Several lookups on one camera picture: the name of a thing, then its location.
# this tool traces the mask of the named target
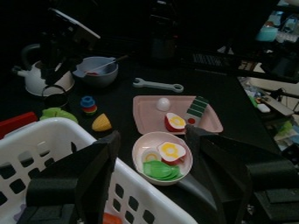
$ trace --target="white bowl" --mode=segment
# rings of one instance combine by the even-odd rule
[[[186,156],[184,156],[183,163],[178,164],[180,166],[182,176],[174,180],[158,180],[144,175],[142,155],[147,149],[150,148],[158,149],[158,146],[163,144],[164,142],[172,142],[175,144],[179,144],[186,149]],[[162,131],[150,132],[144,134],[142,137],[139,137],[139,139],[135,141],[132,157],[134,157],[136,171],[150,183],[158,186],[174,185],[190,173],[190,170],[192,168],[192,153],[186,142],[178,136]]]
[[[112,63],[95,71],[92,74],[86,74],[87,71],[92,70],[96,67],[106,65],[112,62],[116,58],[107,57],[88,57],[83,60],[83,62],[78,65],[78,70],[74,71],[74,74],[83,79],[86,83],[88,83],[92,87],[104,88],[107,87],[118,77],[118,63]]]

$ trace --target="electric kettle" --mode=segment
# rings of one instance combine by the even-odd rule
[[[55,87],[47,88],[43,92],[44,88],[47,87],[46,79],[42,78],[42,65],[40,61],[35,62],[32,65],[28,61],[28,55],[31,51],[36,51],[40,49],[40,44],[32,44],[24,47],[22,50],[22,60],[27,70],[20,70],[19,68],[14,68],[14,72],[24,77],[24,85],[26,90],[30,94],[36,96],[48,96],[54,94],[60,94],[62,90]],[[64,88],[66,91],[71,90],[74,86],[75,80],[72,78],[71,72],[67,72],[55,85]]]

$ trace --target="pink plate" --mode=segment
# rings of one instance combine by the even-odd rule
[[[158,100],[164,97],[171,102],[171,108],[168,111],[160,111],[156,108]],[[183,135],[184,132],[170,132],[164,127],[164,115],[171,112],[178,116],[184,117],[186,111],[195,99],[194,95],[139,95],[134,99],[134,117],[135,125],[140,134],[146,134],[154,131],[163,131],[172,133],[174,135]],[[220,119],[211,107],[206,108],[203,117],[200,119],[199,127],[210,132],[220,133],[223,127]]]

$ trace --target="silver wrench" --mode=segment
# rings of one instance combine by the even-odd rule
[[[160,82],[147,81],[140,78],[135,78],[134,87],[136,87],[136,88],[160,88],[160,89],[172,90],[176,93],[180,93],[183,91],[183,85],[180,85],[180,84],[164,84]]]

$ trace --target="kettle handle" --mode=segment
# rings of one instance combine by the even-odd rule
[[[28,45],[23,50],[22,50],[22,59],[23,59],[23,64],[26,66],[27,70],[32,70],[32,64],[28,61],[28,52],[32,50],[40,49],[42,45],[40,44],[32,44]]]

